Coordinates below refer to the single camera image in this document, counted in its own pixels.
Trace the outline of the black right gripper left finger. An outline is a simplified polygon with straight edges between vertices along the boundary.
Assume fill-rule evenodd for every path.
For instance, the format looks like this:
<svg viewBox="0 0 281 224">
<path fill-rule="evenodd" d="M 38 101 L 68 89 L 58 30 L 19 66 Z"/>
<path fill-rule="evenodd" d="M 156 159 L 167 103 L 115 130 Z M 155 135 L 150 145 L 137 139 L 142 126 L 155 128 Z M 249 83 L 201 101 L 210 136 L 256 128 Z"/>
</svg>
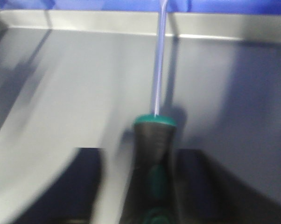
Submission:
<svg viewBox="0 0 281 224">
<path fill-rule="evenodd" d="M 102 167 L 100 148 L 78 148 L 69 166 L 14 223 L 88 224 Z"/>
</svg>

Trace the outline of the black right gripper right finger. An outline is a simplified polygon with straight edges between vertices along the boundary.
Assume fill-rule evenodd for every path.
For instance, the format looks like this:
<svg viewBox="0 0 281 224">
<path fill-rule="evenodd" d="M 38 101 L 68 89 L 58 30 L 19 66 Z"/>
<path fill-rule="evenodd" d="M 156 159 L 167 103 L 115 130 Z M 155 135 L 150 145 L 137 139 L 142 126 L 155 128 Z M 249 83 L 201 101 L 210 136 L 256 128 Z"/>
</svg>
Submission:
<svg viewBox="0 0 281 224">
<path fill-rule="evenodd" d="M 180 224 L 281 224 L 281 206 L 198 149 L 178 149 L 176 211 Z"/>
</svg>

